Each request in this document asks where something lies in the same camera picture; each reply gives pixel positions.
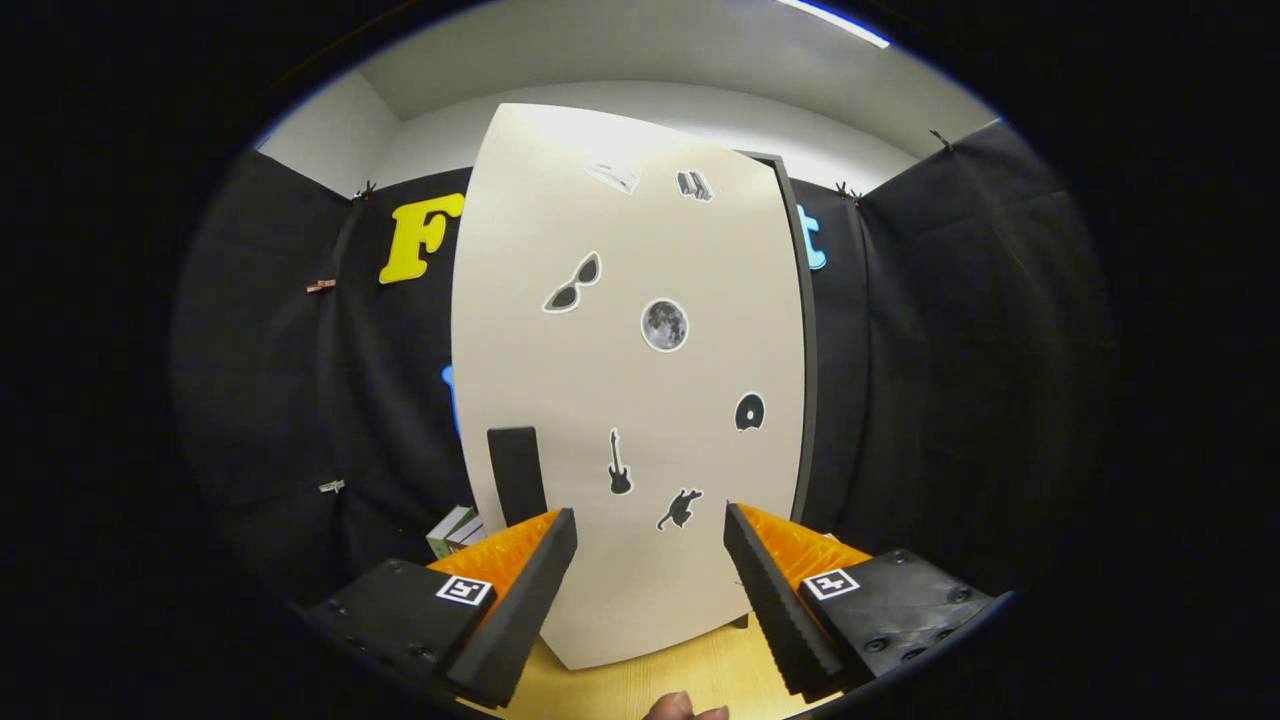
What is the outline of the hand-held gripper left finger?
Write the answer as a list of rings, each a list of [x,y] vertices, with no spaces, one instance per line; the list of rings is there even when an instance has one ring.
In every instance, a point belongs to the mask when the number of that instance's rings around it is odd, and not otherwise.
[[[401,689],[499,708],[576,548],[573,510],[550,510],[429,565],[388,559],[300,616]]]

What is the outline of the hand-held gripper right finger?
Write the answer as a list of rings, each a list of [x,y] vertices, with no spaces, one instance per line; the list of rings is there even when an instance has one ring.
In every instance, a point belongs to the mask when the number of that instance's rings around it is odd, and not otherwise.
[[[791,694],[859,697],[900,682],[1004,610],[910,550],[869,555],[745,503],[727,550]]]

